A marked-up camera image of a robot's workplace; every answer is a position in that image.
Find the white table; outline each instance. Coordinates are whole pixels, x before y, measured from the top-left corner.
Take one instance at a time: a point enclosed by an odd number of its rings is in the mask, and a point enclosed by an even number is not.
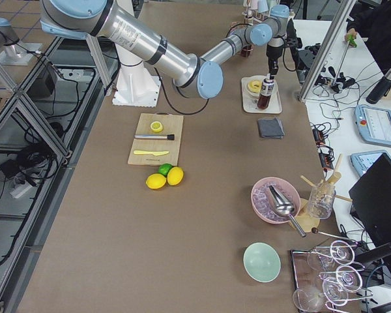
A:
[[[297,36],[302,39],[303,45],[305,47],[314,45],[318,42],[322,42],[326,35],[327,29],[330,26],[330,22],[295,20],[294,26],[297,30]],[[326,68],[332,65],[336,71],[338,70],[341,55],[346,45],[343,40],[345,32],[338,35],[338,39],[328,56]],[[374,62],[372,55],[364,44],[364,41],[360,37],[358,37],[356,39],[356,43],[358,44],[357,48],[348,49],[340,71],[343,72],[345,76],[355,78],[355,80],[359,83],[361,93],[369,88],[368,91],[365,92],[363,96],[361,96],[359,101],[359,104],[368,104],[365,99],[368,93],[372,90],[372,87],[370,86],[372,86],[375,82],[381,79],[383,74],[381,73],[381,70],[379,69],[378,65]],[[331,75],[327,71],[323,73],[323,75],[331,77]],[[330,100],[333,99],[333,92],[329,89],[327,90],[330,93],[329,95],[326,92],[323,92],[323,94],[320,95],[322,91],[320,87],[316,88],[314,91],[314,93],[317,95],[308,95],[306,100],[308,116],[310,122],[314,124],[331,122],[333,127],[335,127],[336,120],[325,118],[321,109],[322,107],[325,116],[332,116],[332,111],[334,108],[326,104],[332,106],[336,105],[333,100]],[[328,141],[326,141],[329,146],[334,148],[334,155],[336,157],[336,160],[338,159],[340,153],[343,154],[343,161],[340,165],[340,172],[342,174],[342,178],[336,183],[336,192],[341,196],[349,196],[349,190],[359,178],[350,161],[350,155],[352,153],[384,149],[387,150],[388,153],[391,155],[391,148],[383,147],[380,145],[368,144],[362,139],[362,137],[358,133],[358,128],[355,124],[354,119],[354,110],[352,108],[357,105],[359,95],[359,90],[352,89],[344,90],[342,91],[342,93],[335,95],[336,99],[340,99],[339,101],[344,102],[339,103],[339,108],[341,110],[346,110],[341,112],[340,117],[342,118],[342,120],[338,121],[339,129],[333,132],[328,137]],[[376,105],[372,106],[391,110],[391,100],[381,99]],[[359,226],[352,219],[352,216],[349,214],[350,208],[351,204],[349,202],[339,199],[335,200],[334,212],[336,214],[336,221],[338,223],[338,226],[340,227],[340,225],[342,224],[345,227],[346,231],[359,230],[362,227]],[[352,237],[353,239],[360,240],[361,233],[359,231],[351,232],[348,233],[348,236]],[[374,299],[379,303],[378,305],[391,301],[391,287],[387,285],[377,286],[372,287],[371,290],[374,292]]]

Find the black monitor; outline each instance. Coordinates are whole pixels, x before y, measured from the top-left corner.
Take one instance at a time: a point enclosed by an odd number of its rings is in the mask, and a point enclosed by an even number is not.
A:
[[[391,159],[382,154],[350,189],[353,209],[391,272]]]

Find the yellow knife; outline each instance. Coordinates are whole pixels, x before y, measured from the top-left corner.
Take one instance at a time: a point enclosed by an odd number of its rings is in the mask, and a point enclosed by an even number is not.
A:
[[[144,151],[144,150],[134,150],[134,155],[154,155],[159,157],[160,155],[167,155],[169,151]]]

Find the cutting board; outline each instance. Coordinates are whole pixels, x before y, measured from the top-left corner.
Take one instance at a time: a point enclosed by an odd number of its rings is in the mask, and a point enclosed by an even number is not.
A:
[[[163,131],[153,133],[151,131],[151,123],[159,121],[164,126]],[[168,135],[174,134],[175,140],[148,140],[134,139],[130,150],[128,164],[132,165],[153,165],[158,166],[163,163],[170,163],[174,166],[178,165],[178,156],[181,144],[181,132],[184,116],[171,114],[149,114],[142,113],[138,126],[136,127],[135,135]],[[169,151],[167,155],[134,155],[135,150],[145,151]]]

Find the white tray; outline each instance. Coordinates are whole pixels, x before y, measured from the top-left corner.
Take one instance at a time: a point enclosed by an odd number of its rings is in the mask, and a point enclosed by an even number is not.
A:
[[[259,98],[259,93],[253,93],[248,90],[248,83],[251,80],[263,81],[265,78],[264,75],[255,75],[251,77],[243,77],[241,80],[242,84],[242,101],[243,101],[243,110],[247,113],[259,113],[259,114],[280,114],[282,112],[280,93],[278,92],[278,85],[274,81],[274,89],[272,90],[271,99],[269,101],[269,107],[265,110],[260,110],[257,108],[257,102]]]

